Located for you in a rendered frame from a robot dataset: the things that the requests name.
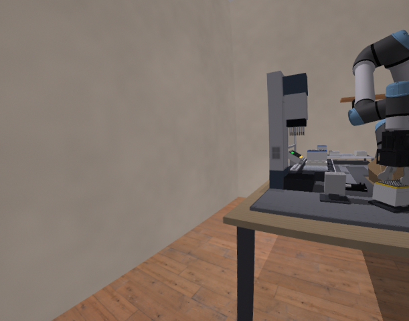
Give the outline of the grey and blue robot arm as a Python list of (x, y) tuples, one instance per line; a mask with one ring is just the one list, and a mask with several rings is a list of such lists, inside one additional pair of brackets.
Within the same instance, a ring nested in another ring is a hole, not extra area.
[[(375, 66), (390, 70), (394, 83), (386, 86), (385, 99), (376, 101)], [(353, 64), (355, 108), (348, 111), (353, 126), (380, 120), (375, 125), (378, 149), (382, 132), (409, 130), (409, 35), (400, 30), (364, 48)], [(375, 102), (376, 101), (376, 102)], [(395, 117), (393, 117), (395, 116)], [(385, 129), (386, 128), (386, 129)]]

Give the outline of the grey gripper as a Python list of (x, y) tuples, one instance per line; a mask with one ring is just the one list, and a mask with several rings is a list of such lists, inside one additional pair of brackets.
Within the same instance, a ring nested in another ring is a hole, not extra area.
[(409, 134), (409, 130), (382, 132), (382, 149), (377, 149), (376, 164), (384, 165), (386, 169), (378, 175), (378, 179), (391, 181), (396, 167), (403, 167), (404, 175), (400, 182), (409, 186), (409, 146), (404, 142), (406, 134)]

